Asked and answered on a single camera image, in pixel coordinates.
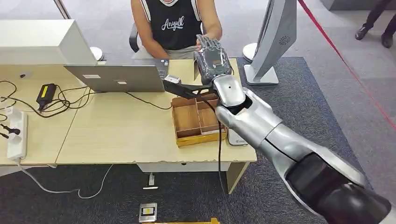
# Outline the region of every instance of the floor socket cover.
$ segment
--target floor socket cover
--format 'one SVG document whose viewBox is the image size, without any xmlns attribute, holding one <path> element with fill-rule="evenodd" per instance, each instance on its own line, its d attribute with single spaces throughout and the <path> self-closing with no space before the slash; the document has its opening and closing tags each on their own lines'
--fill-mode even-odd
<svg viewBox="0 0 396 224">
<path fill-rule="evenodd" d="M 157 220 L 157 203 L 140 204 L 139 223 L 155 222 Z"/>
</svg>

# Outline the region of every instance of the red rope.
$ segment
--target red rope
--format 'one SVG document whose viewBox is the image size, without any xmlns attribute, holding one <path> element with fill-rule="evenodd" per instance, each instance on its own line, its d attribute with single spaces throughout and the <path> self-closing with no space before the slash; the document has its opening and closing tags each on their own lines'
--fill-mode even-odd
<svg viewBox="0 0 396 224">
<path fill-rule="evenodd" d="M 342 55 L 340 54 L 340 52 L 338 51 L 338 49 L 335 47 L 335 45 L 333 44 L 333 42 L 331 41 L 331 39 L 329 38 L 329 36 L 326 34 L 326 32 L 323 30 L 322 26 L 319 24 L 319 22 L 315 19 L 315 17 L 313 16 L 312 12 L 310 11 L 310 9 L 307 7 L 307 5 L 305 4 L 304 0 L 298 0 L 298 2 L 300 3 L 300 5 L 303 7 L 303 9 L 305 10 L 305 12 L 308 14 L 309 18 L 312 20 L 312 22 L 316 25 L 316 27 L 319 29 L 319 31 L 322 33 L 322 35 L 325 37 L 325 39 L 327 40 L 327 42 L 329 42 L 329 44 L 331 45 L 331 47 L 335 50 L 335 52 L 337 53 L 337 55 L 341 58 L 342 62 L 344 62 L 344 64 L 348 67 L 348 70 L 351 72 L 352 76 L 356 79 L 356 81 L 360 84 L 360 86 L 363 87 L 365 93 L 371 98 L 371 100 L 374 102 L 375 106 L 379 109 L 379 111 L 381 112 L 381 114 L 385 117 L 385 119 L 390 123 L 390 125 L 396 130 L 396 125 L 392 122 L 392 120 L 389 118 L 389 116 L 386 114 L 386 112 L 384 111 L 384 109 L 381 107 L 381 105 L 378 103 L 378 101 L 373 97 L 373 95 L 370 93 L 370 91 L 363 85 L 363 83 L 360 81 L 360 79 L 358 78 L 358 76 L 356 75 L 356 73 L 351 69 L 351 67 L 349 67 L 349 65 L 347 64 L 347 62 L 344 60 L 344 58 L 342 57 Z"/>
</svg>

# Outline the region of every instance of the black shoe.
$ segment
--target black shoe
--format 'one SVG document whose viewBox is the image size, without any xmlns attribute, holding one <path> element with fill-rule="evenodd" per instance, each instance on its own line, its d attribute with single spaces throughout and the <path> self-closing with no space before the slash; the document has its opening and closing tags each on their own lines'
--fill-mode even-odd
<svg viewBox="0 0 396 224">
<path fill-rule="evenodd" d="M 356 32 L 355 34 L 355 39 L 356 40 L 361 40 L 363 39 L 363 37 L 367 34 L 369 29 L 367 29 L 366 27 L 361 27 L 358 32 Z"/>
<path fill-rule="evenodd" d="M 392 47 L 392 45 L 393 45 L 393 35 L 382 34 L 381 35 L 381 43 L 386 48 Z"/>
</svg>

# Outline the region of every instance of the robotic arm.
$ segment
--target robotic arm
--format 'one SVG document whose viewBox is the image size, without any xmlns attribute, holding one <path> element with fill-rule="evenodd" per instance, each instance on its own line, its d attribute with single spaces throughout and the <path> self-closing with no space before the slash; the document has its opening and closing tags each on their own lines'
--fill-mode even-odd
<svg viewBox="0 0 396 224">
<path fill-rule="evenodd" d="M 202 90 L 216 93 L 219 121 L 272 162 L 286 189 L 310 213 L 330 224 L 396 223 L 394 205 L 366 189 L 362 173 L 283 125 L 270 105 L 231 75 L 218 41 L 199 38 L 203 48 L 195 59 L 204 85 L 182 85 L 165 78 L 166 91 L 185 98 L 200 97 L 205 94 Z"/>
</svg>

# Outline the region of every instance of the office chair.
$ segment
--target office chair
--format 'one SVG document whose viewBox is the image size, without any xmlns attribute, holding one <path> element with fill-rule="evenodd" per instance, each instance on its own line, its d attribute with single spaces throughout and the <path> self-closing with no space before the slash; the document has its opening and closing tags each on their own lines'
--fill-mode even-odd
<svg viewBox="0 0 396 224">
<path fill-rule="evenodd" d="M 206 34 L 206 30 L 203 26 L 203 23 L 201 23 L 201 30 L 203 34 Z M 131 31 L 131 35 L 129 36 L 129 45 L 131 46 L 131 49 L 136 53 L 139 51 L 139 46 L 137 45 L 137 28 L 136 28 L 136 24 L 134 23 L 132 26 L 132 31 Z"/>
</svg>

